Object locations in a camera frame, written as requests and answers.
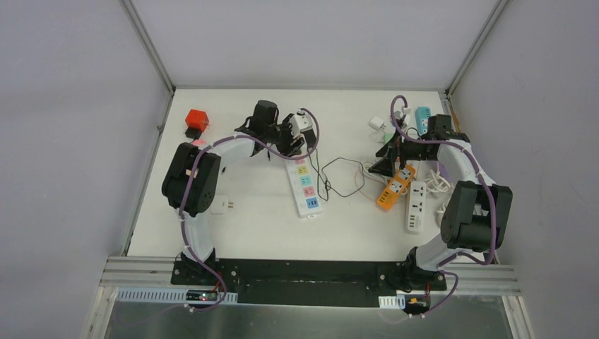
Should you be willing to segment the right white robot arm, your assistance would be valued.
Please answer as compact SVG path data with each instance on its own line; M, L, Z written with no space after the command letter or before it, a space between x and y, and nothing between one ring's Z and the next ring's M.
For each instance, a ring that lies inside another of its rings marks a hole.
M395 168L405 169L410 161L433 160L448 173L453 183L449 203L441 217L439 235L412 248L402 262L402 283L421 288L429 276L460 256L480 264L493 262L502 245L509 219L512 190L495 183L476 160L470 139L457 132L449 115L428 119L427 133L412 138L401 130L402 119L394 119L396 131L375 154L371 172L390 177Z

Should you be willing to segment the long white power strip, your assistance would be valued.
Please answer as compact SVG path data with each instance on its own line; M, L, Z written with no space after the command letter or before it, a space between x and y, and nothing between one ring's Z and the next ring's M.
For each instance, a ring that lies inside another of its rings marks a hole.
M305 159L285 160L285 167L299 217L314 219L323 208L309 164Z

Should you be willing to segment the red cube plug adapter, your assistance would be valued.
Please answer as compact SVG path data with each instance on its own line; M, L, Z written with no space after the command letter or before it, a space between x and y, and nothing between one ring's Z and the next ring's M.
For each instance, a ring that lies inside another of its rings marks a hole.
M190 109L185 118L185 123L188 129L203 133L210 124L210 119L205 111Z

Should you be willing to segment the small black adapter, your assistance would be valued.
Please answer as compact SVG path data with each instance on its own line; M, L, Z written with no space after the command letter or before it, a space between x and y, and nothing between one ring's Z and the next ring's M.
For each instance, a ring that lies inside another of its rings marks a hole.
M191 140L198 140L202 135L202 130L189 127L185 131L185 136Z

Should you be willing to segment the pink adapter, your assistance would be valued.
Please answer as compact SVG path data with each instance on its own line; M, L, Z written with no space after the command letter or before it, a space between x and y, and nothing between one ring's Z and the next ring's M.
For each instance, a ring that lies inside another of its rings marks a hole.
M207 144L207 142L203 139L198 139L198 140L194 140L191 144L194 146L202 147L202 146L205 146Z

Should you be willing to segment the orange power strip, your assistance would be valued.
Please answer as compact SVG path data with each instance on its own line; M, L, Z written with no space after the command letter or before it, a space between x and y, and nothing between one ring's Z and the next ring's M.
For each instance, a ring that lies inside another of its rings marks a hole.
M399 169L376 200L376 204L384 210L390 210L400 195L406 191L415 174L416 169L411 165L406 165L403 169Z

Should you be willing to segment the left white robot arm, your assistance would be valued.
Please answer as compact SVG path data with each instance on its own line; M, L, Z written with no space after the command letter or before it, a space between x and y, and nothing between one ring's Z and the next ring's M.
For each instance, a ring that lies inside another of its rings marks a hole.
M279 120L276 103L259 100L252 115L227 137L200 148L189 142L179 144L161 186L168 205L174 208L181 227L182 256L193 260L188 275L197 285L208 285L215 266L208 262L215 247L206 211L212 205L221 172L241 160L267 150L283 160L309 157L320 139L320 126L307 108Z

